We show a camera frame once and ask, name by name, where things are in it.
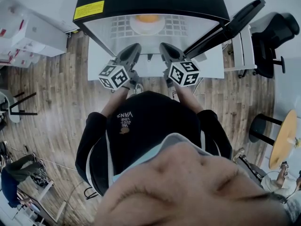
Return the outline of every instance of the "wooden floor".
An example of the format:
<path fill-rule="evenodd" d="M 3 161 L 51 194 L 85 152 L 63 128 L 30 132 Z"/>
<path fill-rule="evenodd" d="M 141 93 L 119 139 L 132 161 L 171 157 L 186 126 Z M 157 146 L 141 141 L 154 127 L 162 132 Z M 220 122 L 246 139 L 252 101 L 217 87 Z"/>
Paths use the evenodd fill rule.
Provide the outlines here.
<path fill-rule="evenodd" d="M 234 66 L 233 56 L 224 50 L 225 66 Z M 72 36 L 66 54 L 54 58 L 43 57 L 29 69 L 10 67 L 8 87 L 13 95 L 25 91 L 37 92 L 34 99 L 26 101 L 21 109 L 37 111 L 38 116 L 22 116 L 19 124 L 8 120 L 8 126 L 0 133 L 1 140 L 19 150 L 27 145 L 41 158 L 75 168 L 77 147 L 89 113 L 101 111 L 109 99 L 110 91 L 98 81 L 87 81 L 88 37 L 83 33 Z M 145 90 L 172 96 L 161 78 L 143 79 Z M 271 116 L 274 107 L 274 81 L 249 73 L 238 79 L 237 72 L 225 74 L 224 80 L 204 79 L 196 91 L 196 97 L 206 109 L 214 110 L 222 123 L 234 150 L 245 147 L 251 162 L 260 162 L 264 143 L 251 144 L 248 128 L 255 115 Z M 14 150 L 15 159 L 22 157 Z M 100 197 L 85 200 L 88 187 L 76 171 L 45 162 L 49 177 L 55 186 L 42 203 L 56 214 L 63 200 L 68 206 L 60 217 L 59 225 L 90 225 Z M 41 189 L 31 179 L 20 188 L 34 196 Z"/>

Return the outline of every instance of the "wooden table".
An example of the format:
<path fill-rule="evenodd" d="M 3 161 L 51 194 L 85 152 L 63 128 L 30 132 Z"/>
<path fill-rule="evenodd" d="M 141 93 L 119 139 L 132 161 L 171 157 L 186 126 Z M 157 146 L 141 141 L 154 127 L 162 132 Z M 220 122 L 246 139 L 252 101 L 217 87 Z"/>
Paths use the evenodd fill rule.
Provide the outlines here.
<path fill-rule="evenodd" d="M 281 126 L 275 141 L 263 135 L 266 121 Z M 251 124 L 249 138 L 252 142 L 256 142 L 260 139 L 273 146 L 271 157 L 269 159 L 269 168 L 274 170 L 288 157 L 293 147 L 290 141 L 295 140 L 296 132 L 297 113 L 295 110 L 290 110 L 284 121 L 279 121 L 263 114 L 257 115 Z"/>

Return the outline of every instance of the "grid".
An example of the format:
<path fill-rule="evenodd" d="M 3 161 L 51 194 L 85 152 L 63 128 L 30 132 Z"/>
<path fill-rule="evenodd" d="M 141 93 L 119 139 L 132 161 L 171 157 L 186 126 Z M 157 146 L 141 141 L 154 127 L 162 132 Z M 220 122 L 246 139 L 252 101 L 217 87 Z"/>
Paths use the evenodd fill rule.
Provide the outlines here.
<path fill-rule="evenodd" d="M 111 39 L 142 36 L 130 26 L 130 15 L 114 17 L 111 24 Z M 187 37 L 186 24 L 183 16 L 165 15 L 164 28 L 154 36 Z"/>

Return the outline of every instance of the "eye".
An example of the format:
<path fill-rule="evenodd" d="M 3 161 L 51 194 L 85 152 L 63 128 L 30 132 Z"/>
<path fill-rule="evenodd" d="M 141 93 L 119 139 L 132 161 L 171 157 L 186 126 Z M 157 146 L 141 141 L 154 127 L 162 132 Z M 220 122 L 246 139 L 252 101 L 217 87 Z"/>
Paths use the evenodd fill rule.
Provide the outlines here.
<path fill-rule="evenodd" d="M 239 175 L 239 169 L 235 170 L 232 174 L 225 176 L 222 181 L 218 184 L 217 191 L 222 190 L 225 186 L 227 186 L 234 178 Z"/>

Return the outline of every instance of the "black chair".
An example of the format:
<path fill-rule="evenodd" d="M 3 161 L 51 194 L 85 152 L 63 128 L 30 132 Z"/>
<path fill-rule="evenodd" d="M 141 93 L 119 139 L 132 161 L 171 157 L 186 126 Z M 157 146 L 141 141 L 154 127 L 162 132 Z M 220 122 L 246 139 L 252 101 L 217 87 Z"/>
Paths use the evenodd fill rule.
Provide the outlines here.
<path fill-rule="evenodd" d="M 296 19 L 291 14 L 276 14 L 268 27 L 263 32 L 252 34 L 252 43 L 254 51 L 255 74 L 260 74 L 266 78 L 274 77 L 274 65 L 282 66 L 282 72 L 285 73 L 285 62 L 283 57 L 277 61 L 275 49 L 283 43 L 293 39 L 300 32 L 300 27 Z"/>

